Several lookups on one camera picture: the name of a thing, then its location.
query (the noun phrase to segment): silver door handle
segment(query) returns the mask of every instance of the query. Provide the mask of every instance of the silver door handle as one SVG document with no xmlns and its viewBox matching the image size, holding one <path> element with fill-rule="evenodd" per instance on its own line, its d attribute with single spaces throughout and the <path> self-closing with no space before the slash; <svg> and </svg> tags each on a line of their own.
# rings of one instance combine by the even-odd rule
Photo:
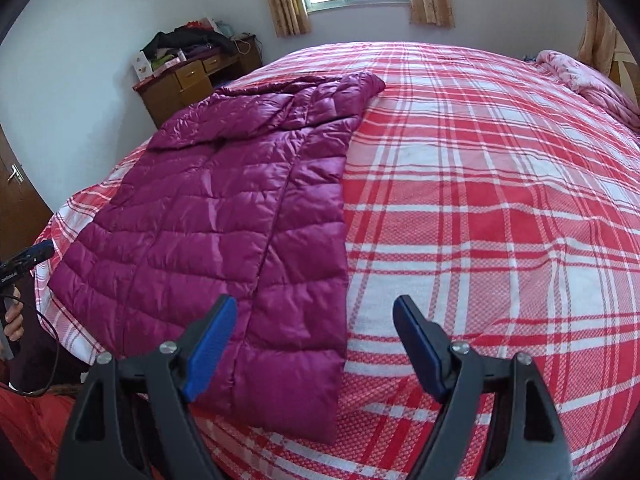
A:
<svg viewBox="0 0 640 480">
<path fill-rule="evenodd" d="M 7 179 L 7 183 L 11 182 L 11 180 L 15 177 L 18 182 L 22 183 L 22 181 L 24 180 L 24 178 L 22 177 L 22 174 L 20 173 L 20 170 L 17 168 L 17 166 L 15 164 L 11 165 L 12 170 L 14 170 L 14 172 L 11 174 L 11 176 Z"/>
</svg>

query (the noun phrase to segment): bed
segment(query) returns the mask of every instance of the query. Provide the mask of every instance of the bed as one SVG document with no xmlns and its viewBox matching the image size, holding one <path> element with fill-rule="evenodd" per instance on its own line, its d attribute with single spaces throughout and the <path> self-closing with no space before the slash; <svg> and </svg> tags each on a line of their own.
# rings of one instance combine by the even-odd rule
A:
<svg viewBox="0 0 640 480">
<path fill-rule="evenodd" d="M 558 408 L 577 475 L 607 456 L 640 400 L 640 150 L 634 132 L 545 63 L 416 43 L 323 45 L 233 83 L 371 71 L 386 89 L 351 140 L 343 179 L 348 355 L 332 446 L 195 413 L 233 478 L 402 479 L 438 405 L 391 323 L 399 294 L 483 354 L 530 352 Z M 36 302 L 73 355 L 100 343 L 47 282 L 117 192 L 146 143 L 71 197 L 42 238 Z M 461 475 L 472 478 L 484 400 Z"/>
</svg>

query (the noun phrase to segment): hand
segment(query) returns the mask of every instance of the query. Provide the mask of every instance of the hand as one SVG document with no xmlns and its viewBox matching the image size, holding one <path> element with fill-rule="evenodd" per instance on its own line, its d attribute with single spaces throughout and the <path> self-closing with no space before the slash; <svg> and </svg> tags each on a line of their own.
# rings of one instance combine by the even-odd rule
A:
<svg viewBox="0 0 640 480">
<path fill-rule="evenodd" d="M 11 292 L 12 296 L 20 298 L 20 291 L 14 287 L 14 291 Z M 22 304 L 19 301 L 11 300 L 10 298 L 4 298 L 5 305 L 9 305 L 9 309 L 6 311 L 5 319 L 8 325 L 4 327 L 4 335 L 9 338 L 10 341 L 18 341 L 24 335 L 24 327 L 22 326 Z"/>
</svg>

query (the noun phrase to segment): purple puffer coat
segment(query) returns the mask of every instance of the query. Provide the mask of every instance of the purple puffer coat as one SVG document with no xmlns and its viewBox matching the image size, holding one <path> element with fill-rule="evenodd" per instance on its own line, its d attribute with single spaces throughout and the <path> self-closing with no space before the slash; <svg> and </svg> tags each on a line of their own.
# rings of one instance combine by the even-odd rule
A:
<svg viewBox="0 0 640 480">
<path fill-rule="evenodd" d="M 346 357 L 342 174 L 370 73 L 222 89 L 169 120 L 49 287 L 118 356 L 175 340 L 220 294 L 238 323 L 198 399 L 330 443 Z"/>
</svg>

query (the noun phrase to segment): red clothing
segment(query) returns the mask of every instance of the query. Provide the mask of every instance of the red clothing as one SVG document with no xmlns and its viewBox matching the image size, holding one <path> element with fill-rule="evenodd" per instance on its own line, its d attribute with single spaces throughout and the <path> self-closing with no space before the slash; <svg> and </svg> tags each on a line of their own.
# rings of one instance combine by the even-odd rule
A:
<svg viewBox="0 0 640 480">
<path fill-rule="evenodd" d="M 0 390 L 0 430 L 38 480 L 52 480 L 74 400 L 47 394 L 28 399 Z"/>
</svg>

